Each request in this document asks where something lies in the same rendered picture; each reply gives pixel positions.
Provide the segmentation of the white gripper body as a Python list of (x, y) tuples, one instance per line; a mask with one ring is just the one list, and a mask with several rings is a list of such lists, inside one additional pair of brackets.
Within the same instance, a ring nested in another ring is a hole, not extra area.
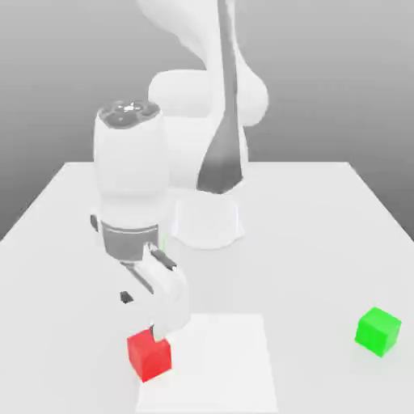
[(190, 318), (189, 287), (179, 265), (161, 249), (144, 249), (142, 260), (121, 264), (150, 292), (153, 333), (172, 333)]

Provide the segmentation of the small red cube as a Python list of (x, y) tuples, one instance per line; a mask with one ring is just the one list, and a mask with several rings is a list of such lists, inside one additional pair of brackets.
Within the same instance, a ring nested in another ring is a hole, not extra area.
[(142, 382), (171, 369), (171, 346), (166, 339), (156, 342), (148, 328), (127, 339), (129, 361)]

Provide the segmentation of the small green cube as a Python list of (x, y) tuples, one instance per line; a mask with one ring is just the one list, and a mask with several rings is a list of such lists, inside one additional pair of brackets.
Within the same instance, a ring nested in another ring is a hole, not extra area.
[(383, 357), (395, 345), (400, 327), (400, 319), (375, 306), (359, 319), (355, 342)]

